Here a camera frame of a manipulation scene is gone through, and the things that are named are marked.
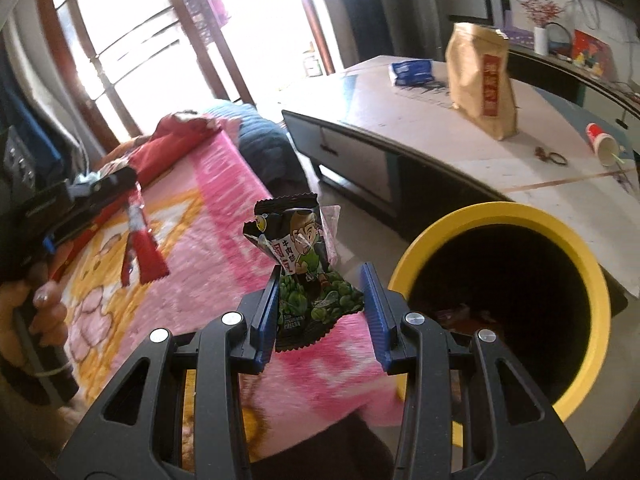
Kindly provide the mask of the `person left hand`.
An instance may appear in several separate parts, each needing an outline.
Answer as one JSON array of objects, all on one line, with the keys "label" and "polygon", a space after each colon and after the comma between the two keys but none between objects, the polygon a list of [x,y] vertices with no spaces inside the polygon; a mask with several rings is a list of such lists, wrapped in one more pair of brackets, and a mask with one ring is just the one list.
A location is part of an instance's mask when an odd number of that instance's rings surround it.
[{"label": "person left hand", "polygon": [[26,280],[1,284],[1,356],[11,365],[18,368],[27,367],[20,334],[14,325],[14,311],[28,298],[32,298],[32,304],[36,309],[28,332],[39,338],[41,347],[65,344],[68,330],[65,324],[67,309],[62,303],[63,287],[52,276],[66,261],[72,249],[73,243],[67,242],[46,262],[36,263],[27,274]]}]

